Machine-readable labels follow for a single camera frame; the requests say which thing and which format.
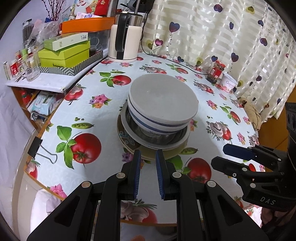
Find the white plate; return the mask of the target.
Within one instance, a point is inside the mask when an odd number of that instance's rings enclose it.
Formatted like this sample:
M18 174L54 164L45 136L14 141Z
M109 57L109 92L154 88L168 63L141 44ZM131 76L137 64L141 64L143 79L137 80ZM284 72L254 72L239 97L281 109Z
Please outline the white plate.
M124 129L126 130L126 132L129 134L129 136L134 139L135 141L137 141L139 144L147 147L147 148L150 148L150 149L154 149L154 150L158 150L158 149L162 149L162 150L171 150L171 149L174 149L174 148L177 148L179 147L185 140L188 140L189 138L189 135L190 135L190 127L189 126L186 126L187 128L187 131L184 135L183 138L181 138L178 142L174 143L174 144L170 144L170 145L157 145L157 144L152 144L152 143L149 143L145 140L143 140L142 138L140 138L139 136L137 136L133 131L132 129L128 126L128 123L126 121L126 117L125 117L125 114L126 114L126 111L128 110L128 107L127 107L127 103L125 103L121 109L121 112L120 112L120 115L121 115L121 122L122 122L122 125L124 127Z

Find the white blue striped bowl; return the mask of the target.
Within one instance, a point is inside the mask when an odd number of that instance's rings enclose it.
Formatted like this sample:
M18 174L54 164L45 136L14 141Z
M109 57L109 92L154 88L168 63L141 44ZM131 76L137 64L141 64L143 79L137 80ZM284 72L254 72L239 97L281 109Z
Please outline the white blue striped bowl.
M127 104L135 123L156 135L171 135L184 129L199 106L196 94L187 84L159 73L135 78Z

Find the steel bowl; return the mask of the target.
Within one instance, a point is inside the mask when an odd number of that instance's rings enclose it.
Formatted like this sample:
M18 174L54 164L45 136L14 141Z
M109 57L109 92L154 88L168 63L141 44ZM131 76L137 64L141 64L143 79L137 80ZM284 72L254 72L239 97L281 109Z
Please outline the steel bowl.
M181 138L183 138L187 131L187 128L183 128L182 130L169 135L159 135L159 134L149 133L141 129L136 124L136 122L132 119L129 110L126 111L125 117L126 117L128 126L132 129L132 131L143 140L152 144L157 144L157 145L174 144L178 142Z

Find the floral tablecloth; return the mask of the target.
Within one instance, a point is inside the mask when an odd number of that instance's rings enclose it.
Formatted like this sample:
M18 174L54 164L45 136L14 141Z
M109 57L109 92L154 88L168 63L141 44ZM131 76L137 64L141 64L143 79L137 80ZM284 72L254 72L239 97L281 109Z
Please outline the floral tablecloth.
M193 90L199 102L187 140L176 149L164 150L165 158L194 181L216 181L256 223L261 223L261 208L242 199L233 175L211 167L215 156L224 155L225 144L258 144L237 98L211 85L200 72L145 54L132 64L104 60L83 77L51 118L37 155L25 172L64 199L83 181L98 183L119 172L138 149L142 154L139 192L135 201L123 203L121 217L150 225L175 224L176 203L165 202L159 195L156 151L152 148L155 143L172 144L175 139L139 128L126 104L131 83L140 76L179 81Z

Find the beige plate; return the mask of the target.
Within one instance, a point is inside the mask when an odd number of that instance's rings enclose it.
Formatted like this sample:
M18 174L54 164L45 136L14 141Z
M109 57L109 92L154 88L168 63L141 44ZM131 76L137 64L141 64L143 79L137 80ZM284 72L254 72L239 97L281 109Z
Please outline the beige plate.
M121 122L121 115L118 116L117 118L117 133L119 136L119 139L125 149L126 152L134 153L135 150L140 150L142 159L147 160L147 161L155 161L156 157L156 150L147 148L141 144L139 144L137 141L132 139L127 132L125 131L122 122ZM170 159L174 156L179 155L182 150L187 145L188 140L185 140L179 147L171 149L171 150L164 150L163 154L165 159Z

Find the lime green box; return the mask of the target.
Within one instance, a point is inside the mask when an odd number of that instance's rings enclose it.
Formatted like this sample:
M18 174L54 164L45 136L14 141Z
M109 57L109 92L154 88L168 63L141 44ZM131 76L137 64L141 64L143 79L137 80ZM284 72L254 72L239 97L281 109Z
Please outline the lime green box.
M60 51L43 49L38 52L41 67L71 68L89 58L90 42L85 41Z

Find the red label jar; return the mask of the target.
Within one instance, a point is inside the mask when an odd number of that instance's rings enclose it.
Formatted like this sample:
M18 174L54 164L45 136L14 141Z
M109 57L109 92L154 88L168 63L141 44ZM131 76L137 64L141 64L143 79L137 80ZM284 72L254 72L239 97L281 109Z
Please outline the red label jar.
M211 83L211 84L216 84L217 80L219 79L220 75L223 73L225 69L225 64L223 64L221 61L216 60L214 62L214 65L212 69L209 71L206 79Z

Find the dried branches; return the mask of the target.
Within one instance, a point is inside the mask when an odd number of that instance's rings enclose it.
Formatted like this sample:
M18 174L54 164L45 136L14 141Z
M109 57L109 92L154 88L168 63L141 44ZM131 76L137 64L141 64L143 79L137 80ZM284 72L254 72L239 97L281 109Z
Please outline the dried branches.
M65 0L42 0L50 20L57 21L59 19L60 12L65 2Z

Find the white yogurt cup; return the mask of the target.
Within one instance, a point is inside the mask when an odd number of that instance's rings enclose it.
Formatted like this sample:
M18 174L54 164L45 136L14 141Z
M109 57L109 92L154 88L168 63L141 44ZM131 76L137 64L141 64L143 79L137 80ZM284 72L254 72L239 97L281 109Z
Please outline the white yogurt cup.
M230 92L234 87L237 86L238 82L230 74L223 73L220 84L224 91Z

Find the black binder clip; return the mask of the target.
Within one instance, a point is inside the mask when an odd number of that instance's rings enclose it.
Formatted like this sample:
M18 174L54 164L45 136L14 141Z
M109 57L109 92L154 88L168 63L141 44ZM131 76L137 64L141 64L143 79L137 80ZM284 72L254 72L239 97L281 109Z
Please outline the black binder clip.
M46 160L48 160L51 164L55 164L58 160L58 155L49 152L43 145L43 140L37 136L34 137L27 154L32 157L36 158L36 156L40 156Z

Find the tissue pack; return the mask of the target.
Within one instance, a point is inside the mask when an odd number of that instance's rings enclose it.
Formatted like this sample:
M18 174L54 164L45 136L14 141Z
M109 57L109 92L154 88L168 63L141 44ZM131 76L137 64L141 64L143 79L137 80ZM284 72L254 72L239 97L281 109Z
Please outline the tissue pack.
M56 103L57 94L47 92L47 91L41 91L32 107L32 111L35 111L42 115L49 115L51 114L53 110L53 106Z

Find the white electric kettle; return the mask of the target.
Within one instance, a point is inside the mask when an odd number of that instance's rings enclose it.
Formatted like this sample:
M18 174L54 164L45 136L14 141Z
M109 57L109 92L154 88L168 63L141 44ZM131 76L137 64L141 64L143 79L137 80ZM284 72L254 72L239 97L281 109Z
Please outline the white electric kettle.
M120 13L110 30L108 59L118 63L132 63L137 54L142 36L143 16L134 13Z

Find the white green slim box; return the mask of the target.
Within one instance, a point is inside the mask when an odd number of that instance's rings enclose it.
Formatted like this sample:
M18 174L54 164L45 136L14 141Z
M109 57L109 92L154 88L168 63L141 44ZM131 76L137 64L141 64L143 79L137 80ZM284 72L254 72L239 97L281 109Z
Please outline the white green slim box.
M44 48L52 51L70 47L88 40L88 33L75 33L56 36L43 42Z

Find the heart pattern curtain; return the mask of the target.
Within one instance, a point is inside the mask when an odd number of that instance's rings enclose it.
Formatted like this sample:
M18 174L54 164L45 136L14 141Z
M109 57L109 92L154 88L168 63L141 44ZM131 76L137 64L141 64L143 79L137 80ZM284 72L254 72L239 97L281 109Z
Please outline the heart pattern curtain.
M263 120L280 117L295 87L295 37L266 1L155 1L142 46L203 70L221 61Z

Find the glass mug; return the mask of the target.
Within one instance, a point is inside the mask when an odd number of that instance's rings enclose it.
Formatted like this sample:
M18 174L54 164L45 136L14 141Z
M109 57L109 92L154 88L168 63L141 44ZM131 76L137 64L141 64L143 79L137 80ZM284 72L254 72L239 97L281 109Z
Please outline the glass mug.
M18 71L28 82L35 80L40 75L37 58L34 55L24 55L20 61Z

